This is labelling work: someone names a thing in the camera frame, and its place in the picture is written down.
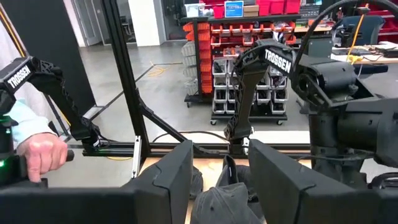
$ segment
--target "black wall panel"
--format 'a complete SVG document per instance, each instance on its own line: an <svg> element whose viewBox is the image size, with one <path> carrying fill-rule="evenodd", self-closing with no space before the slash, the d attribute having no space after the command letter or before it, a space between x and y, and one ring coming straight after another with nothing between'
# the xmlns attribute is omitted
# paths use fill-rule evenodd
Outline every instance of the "black wall panel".
<svg viewBox="0 0 398 224"><path fill-rule="evenodd" d="M65 88L82 114L95 105L79 46L62 0L0 0L29 55L63 70Z"/></svg>

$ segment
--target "chair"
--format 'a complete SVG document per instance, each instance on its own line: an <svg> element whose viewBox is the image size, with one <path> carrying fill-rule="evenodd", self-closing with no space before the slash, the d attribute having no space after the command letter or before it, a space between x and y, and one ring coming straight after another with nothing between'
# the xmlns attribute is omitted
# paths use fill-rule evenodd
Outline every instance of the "chair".
<svg viewBox="0 0 398 224"><path fill-rule="evenodd" d="M349 26L355 26L358 24L361 16L349 16L344 17L338 21L332 28L333 42L338 43L336 38L337 31L346 29ZM379 37L379 31L386 21L381 16L365 16L362 25L359 28L361 38L356 39L355 45L376 45L377 38ZM355 74L361 75L361 78L370 77L376 73L388 72L388 65L354 65Z"/></svg>

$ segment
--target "black aluminum extrusion frame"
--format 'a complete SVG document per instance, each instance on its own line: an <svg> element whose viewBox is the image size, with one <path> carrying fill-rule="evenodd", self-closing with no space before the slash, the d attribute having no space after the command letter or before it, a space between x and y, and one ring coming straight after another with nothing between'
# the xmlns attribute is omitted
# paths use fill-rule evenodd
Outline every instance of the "black aluminum extrusion frame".
<svg viewBox="0 0 398 224"><path fill-rule="evenodd" d="M119 19L119 9L116 0L102 0L105 21L108 26L111 46L116 59L119 76L122 82L123 92L126 97L127 108L136 136L141 137L141 164L148 157L163 157L169 153L179 143L167 142L149 142L147 130L144 122L144 116L158 125L178 142L186 140L186 137L171 127L168 123L158 117L151 109L149 109L139 95L134 74L131 67L131 61L127 50L127 44L124 40L123 29ZM291 157L303 157L310 154L309 144L270 144L277 150L283 151ZM202 143L195 144L195 158L224 158L230 155L234 158L247 159L244 154L233 154L229 150L229 143ZM198 148L218 151L217 154L204 154ZM133 142L110 142L109 145L99 151L83 151L84 156L118 156L132 157L134 154Z"/></svg>

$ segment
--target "blue sign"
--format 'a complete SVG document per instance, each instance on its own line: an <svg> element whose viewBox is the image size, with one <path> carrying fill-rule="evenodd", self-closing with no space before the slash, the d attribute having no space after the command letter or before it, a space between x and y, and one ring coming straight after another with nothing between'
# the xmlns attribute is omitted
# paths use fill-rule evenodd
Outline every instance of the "blue sign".
<svg viewBox="0 0 398 224"><path fill-rule="evenodd" d="M243 17L243 1L226 1L225 17Z"/></svg>

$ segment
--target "label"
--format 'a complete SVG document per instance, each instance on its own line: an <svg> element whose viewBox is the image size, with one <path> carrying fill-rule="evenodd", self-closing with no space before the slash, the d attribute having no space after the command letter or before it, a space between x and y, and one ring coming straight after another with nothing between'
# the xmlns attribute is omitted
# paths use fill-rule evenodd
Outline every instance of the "label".
<svg viewBox="0 0 398 224"><path fill-rule="evenodd" d="M272 66L276 66L283 71L290 73L290 69L292 68L292 62L286 60L285 58L275 54L274 52L266 49L266 60L268 60Z"/></svg>
<svg viewBox="0 0 398 224"><path fill-rule="evenodd" d="M225 17L243 17L243 1L226 1Z"/></svg>
<svg viewBox="0 0 398 224"><path fill-rule="evenodd" d="M13 77L7 80L11 87L17 88L19 84L30 74L30 69L27 65L23 66Z"/></svg>

